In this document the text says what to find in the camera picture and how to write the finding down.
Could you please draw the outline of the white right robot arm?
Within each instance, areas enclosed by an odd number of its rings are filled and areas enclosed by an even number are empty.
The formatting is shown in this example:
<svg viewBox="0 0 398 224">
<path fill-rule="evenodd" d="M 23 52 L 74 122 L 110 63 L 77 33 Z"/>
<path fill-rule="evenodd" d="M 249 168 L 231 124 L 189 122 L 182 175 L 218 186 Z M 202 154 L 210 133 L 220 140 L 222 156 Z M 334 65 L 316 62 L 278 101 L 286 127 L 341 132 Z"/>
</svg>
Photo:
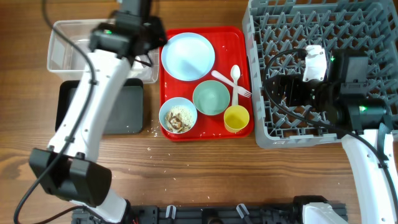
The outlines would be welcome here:
<svg viewBox="0 0 398 224">
<path fill-rule="evenodd" d="M 386 102 L 368 96 L 368 55 L 319 45 L 292 49 L 305 61 L 298 75 L 275 75 L 262 82 L 269 101 L 285 114 L 337 133 L 354 175 L 364 223 L 397 223 L 397 171 L 392 155 L 394 127 Z"/>
</svg>

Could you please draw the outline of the yellow plastic cup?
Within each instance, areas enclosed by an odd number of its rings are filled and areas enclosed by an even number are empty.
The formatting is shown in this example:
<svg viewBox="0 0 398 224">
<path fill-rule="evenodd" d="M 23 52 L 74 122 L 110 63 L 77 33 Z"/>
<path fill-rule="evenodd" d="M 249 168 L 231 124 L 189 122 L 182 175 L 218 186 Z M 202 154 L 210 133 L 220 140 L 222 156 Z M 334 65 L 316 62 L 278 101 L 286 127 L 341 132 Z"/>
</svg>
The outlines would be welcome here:
<svg viewBox="0 0 398 224">
<path fill-rule="evenodd" d="M 223 119 L 226 130 L 237 133 L 248 125 L 250 116 L 245 107 L 233 105 L 226 109 Z"/>
</svg>

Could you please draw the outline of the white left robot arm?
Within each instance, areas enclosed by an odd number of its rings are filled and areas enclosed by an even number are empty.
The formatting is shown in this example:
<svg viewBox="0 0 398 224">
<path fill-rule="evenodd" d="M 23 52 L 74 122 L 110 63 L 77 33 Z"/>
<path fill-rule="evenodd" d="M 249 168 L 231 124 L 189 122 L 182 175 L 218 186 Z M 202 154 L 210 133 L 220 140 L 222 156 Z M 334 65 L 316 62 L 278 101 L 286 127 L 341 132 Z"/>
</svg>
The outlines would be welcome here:
<svg viewBox="0 0 398 224">
<path fill-rule="evenodd" d="M 150 1 L 123 1 L 115 22 L 102 22 L 83 52 L 84 72 L 70 107 L 45 149 L 35 148 L 29 165 L 35 186 L 72 202 L 104 223 L 132 223 L 128 200 L 111 189 L 112 173 L 97 163 L 99 144 L 120 89 L 138 56 L 164 46 L 162 21 Z"/>
</svg>

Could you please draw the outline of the food scraps with rice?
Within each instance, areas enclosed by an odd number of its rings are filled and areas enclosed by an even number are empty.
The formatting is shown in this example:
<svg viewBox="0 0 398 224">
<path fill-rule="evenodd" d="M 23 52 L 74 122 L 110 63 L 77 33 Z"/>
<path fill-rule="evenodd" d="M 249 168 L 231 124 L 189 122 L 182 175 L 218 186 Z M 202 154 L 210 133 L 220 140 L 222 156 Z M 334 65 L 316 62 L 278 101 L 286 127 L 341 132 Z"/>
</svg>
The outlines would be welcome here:
<svg viewBox="0 0 398 224">
<path fill-rule="evenodd" d="M 193 126 L 193 115 L 186 106 L 173 106 L 165 115 L 166 128 L 172 133 L 185 133 Z"/>
</svg>

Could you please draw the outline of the light blue small bowl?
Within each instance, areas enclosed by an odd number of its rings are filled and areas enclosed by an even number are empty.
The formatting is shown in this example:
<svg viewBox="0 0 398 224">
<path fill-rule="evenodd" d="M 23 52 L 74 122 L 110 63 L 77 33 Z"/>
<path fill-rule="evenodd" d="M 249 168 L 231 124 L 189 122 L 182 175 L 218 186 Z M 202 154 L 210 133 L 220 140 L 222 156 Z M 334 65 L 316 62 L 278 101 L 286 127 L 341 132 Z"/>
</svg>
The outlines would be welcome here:
<svg viewBox="0 0 398 224">
<path fill-rule="evenodd" d="M 167 100 L 159 111 L 162 127 L 171 134 L 184 134 L 191 130 L 198 118 L 194 104 L 182 97 Z"/>
</svg>

